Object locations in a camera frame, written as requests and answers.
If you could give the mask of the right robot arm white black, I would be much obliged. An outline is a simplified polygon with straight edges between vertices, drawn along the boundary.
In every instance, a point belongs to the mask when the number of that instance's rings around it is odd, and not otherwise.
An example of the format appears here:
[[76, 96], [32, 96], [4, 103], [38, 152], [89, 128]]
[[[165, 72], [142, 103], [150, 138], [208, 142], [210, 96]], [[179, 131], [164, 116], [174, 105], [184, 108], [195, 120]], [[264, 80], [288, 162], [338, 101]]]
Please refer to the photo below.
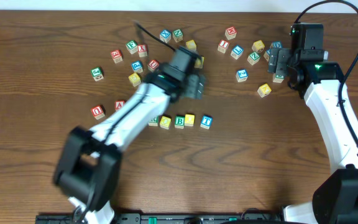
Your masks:
[[344, 74], [323, 50], [323, 25], [292, 25], [291, 47], [272, 48], [268, 72], [288, 84], [311, 110], [326, 146], [330, 177], [310, 202], [288, 205], [290, 223], [358, 223], [358, 120], [341, 82]]

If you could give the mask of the green R block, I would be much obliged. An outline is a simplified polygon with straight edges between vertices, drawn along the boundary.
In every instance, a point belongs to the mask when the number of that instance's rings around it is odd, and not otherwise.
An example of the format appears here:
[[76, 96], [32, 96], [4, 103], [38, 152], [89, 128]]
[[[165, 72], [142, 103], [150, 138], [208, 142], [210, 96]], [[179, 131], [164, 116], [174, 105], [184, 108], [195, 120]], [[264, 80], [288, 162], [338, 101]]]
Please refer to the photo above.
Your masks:
[[149, 126], [158, 126], [158, 116], [154, 117], [148, 122]]

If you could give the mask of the green B block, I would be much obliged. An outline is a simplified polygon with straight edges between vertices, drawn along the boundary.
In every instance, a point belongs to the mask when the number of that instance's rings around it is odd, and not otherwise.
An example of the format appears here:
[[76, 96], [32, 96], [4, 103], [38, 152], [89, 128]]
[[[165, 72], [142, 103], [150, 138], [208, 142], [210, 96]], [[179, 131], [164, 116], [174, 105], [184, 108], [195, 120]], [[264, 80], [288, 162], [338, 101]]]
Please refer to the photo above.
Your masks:
[[183, 129], [185, 127], [185, 117], [176, 116], [175, 117], [175, 128]]

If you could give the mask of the blue T block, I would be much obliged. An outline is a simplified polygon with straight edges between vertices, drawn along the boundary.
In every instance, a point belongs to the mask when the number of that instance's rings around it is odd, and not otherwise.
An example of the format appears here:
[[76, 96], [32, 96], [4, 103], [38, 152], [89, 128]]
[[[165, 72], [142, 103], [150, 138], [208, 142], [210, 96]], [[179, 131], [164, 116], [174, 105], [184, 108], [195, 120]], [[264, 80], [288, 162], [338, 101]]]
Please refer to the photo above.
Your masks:
[[201, 119], [200, 127], [209, 129], [211, 127], [211, 124], [213, 122], [213, 118], [207, 115], [204, 115]]

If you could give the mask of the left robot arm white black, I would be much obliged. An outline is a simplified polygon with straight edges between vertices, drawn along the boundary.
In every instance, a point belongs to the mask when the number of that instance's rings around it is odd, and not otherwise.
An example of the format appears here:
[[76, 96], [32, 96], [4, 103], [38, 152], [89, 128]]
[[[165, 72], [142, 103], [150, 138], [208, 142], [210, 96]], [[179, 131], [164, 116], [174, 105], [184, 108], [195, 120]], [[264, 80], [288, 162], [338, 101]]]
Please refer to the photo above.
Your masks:
[[121, 109], [89, 130], [75, 127], [69, 133], [53, 183], [75, 205], [73, 223], [112, 222], [110, 199], [124, 151], [169, 104], [183, 97], [201, 98], [205, 78], [195, 69], [200, 59], [195, 50], [177, 48], [170, 62], [143, 78]]

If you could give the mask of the yellow O block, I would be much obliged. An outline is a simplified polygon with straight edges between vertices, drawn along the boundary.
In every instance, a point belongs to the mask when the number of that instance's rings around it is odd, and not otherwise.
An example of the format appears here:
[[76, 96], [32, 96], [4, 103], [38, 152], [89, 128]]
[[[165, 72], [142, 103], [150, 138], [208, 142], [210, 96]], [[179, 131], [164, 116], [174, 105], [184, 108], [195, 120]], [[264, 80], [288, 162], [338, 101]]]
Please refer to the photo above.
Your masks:
[[195, 115], [193, 114], [186, 114], [185, 115], [185, 126], [194, 126], [195, 123]]
[[172, 119], [167, 116], [162, 116], [160, 119], [160, 127], [163, 129], [169, 129]]

